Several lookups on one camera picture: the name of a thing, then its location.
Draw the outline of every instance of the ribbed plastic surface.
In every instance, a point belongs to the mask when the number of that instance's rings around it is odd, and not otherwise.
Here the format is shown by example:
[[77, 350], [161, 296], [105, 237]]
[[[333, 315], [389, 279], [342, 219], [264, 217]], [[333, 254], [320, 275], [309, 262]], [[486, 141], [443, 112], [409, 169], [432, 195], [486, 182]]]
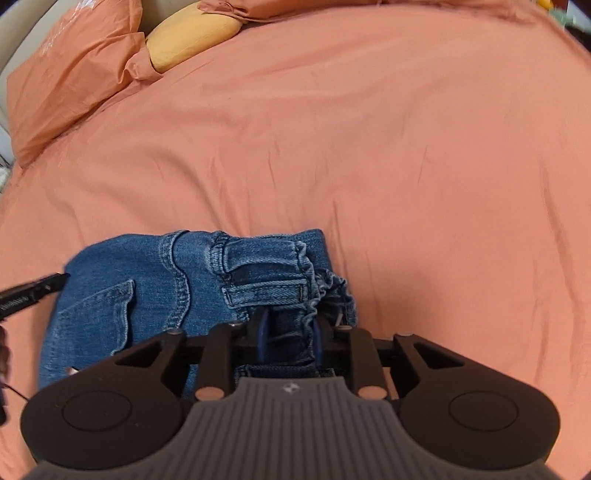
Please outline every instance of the ribbed plastic surface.
[[69, 471], [42, 463], [27, 480], [558, 480], [542, 461], [511, 471], [452, 465], [418, 446], [384, 401], [343, 378], [245, 378], [230, 397], [196, 404], [178, 435], [138, 463]]

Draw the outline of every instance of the yellow cushion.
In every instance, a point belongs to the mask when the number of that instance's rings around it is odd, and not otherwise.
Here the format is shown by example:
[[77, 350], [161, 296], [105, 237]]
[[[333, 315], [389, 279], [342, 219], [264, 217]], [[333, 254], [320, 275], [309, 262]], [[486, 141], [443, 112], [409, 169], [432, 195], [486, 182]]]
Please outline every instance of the yellow cushion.
[[199, 2], [188, 5], [152, 30], [146, 45], [159, 73], [236, 35], [243, 23], [227, 15], [207, 14]]

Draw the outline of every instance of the wrinkled sheet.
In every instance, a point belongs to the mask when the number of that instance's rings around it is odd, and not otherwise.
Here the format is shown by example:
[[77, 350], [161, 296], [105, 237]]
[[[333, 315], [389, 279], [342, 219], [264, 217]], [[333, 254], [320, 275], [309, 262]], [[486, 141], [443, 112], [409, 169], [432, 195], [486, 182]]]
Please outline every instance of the wrinkled sheet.
[[[415, 332], [543, 390], [549, 464], [591, 467], [591, 61], [531, 22], [331, 9], [249, 28], [132, 85], [16, 168], [0, 288], [86, 245], [176, 229], [321, 228], [374, 336]], [[50, 301], [9, 319], [32, 394]], [[6, 392], [0, 476], [33, 462]]]

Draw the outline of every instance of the jeans back pocket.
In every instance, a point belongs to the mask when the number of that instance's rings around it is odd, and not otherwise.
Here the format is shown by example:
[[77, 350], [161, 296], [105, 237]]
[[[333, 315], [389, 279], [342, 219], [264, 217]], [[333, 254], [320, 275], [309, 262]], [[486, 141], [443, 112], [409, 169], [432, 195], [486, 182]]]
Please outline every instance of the jeans back pocket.
[[39, 368], [39, 387], [65, 378], [126, 347], [134, 281], [101, 290], [52, 314]]

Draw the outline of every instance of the jeans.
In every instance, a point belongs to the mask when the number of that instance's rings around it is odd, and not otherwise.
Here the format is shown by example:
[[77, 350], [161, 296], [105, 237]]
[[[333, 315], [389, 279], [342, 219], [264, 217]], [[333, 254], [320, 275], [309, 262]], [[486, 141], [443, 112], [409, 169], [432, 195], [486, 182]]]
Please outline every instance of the jeans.
[[[51, 314], [41, 349], [41, 388], [169, 328], [206, 335], [269, 308], [264, 365], [237, 375], [310, 377], [312, 322], [320, 302], [330, 322], [356, 324], [346, 281], [331, 271], [320, 230], [237, 238], [224, 232], [122, 235], [84, 249]], [[187, 387], [192, 386], [196, 367]]]

